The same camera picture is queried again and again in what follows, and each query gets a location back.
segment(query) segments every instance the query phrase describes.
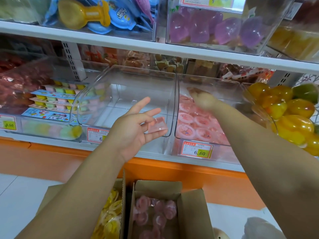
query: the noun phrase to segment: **floor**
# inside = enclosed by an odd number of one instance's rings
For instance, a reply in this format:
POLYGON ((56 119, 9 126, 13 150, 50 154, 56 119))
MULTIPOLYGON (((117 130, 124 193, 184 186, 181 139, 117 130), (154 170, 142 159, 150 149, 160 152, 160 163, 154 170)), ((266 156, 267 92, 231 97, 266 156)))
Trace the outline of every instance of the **floor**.
MULTIPOLYGON (((0 174, 0 238, 14 237, 32 220, 43 196, 57 181, 0 174)), ((280 229, 267 208, 252 210, 207 203, 212 226, 223 230, 230 239, 241 239, 249 217, 261 217, 280 229)))

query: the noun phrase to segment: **price label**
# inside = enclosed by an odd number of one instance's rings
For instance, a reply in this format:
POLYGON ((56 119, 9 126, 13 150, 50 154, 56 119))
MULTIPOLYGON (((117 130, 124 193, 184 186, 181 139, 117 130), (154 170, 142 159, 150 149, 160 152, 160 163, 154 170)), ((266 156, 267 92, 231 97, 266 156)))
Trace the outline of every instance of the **price label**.
POLYGON ((87 128, 87 141, 101 143, 104 141, 104 139, 108 135, 108 132, 109 132, 109 130, 88 127, 87 128))
POLYGON ((0 115, 0 129, 16 131, 16 118, 13 116, 0 115))
POLYGON ((181 149, 181 155, 211 158, 214 145, 184 141, 181 149))
POLYGON ((234 0, 179 0, 180 5, 206 8, 232 8, 234 0))

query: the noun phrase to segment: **open cardboard box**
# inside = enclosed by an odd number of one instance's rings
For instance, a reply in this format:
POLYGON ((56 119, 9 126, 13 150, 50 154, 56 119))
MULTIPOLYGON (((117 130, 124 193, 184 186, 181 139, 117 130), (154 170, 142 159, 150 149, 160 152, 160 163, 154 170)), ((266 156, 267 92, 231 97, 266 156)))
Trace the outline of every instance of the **open cardboard box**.
MULTIPOLYGON (((43 200, 39 206, 36 215, 58 194, 62 189, 62 185, 49 186, 43 200)), ((121 231, 120 239, 124 238, 124 223, 125 223, 125 200, 126 200, 126 183, 125 183, 125 171, 123 170, 123 177, 121 179, 116 179, 113 188, 119 192, 119 196, 122 196, 122 215, 121 215, 121 231)))
POLYGON ((153 207, 148 209, 146 225, 138 226, 133 222, 135 201, 142 195, 176 202, 177 217, 167 220, 163 231, 165 239, 214 239, 204 191, 197 189, 182 193, 181 190, 181 182, 138 180, 133 185, 128 239, 138 239, 144 230, 153 228, 153 207))

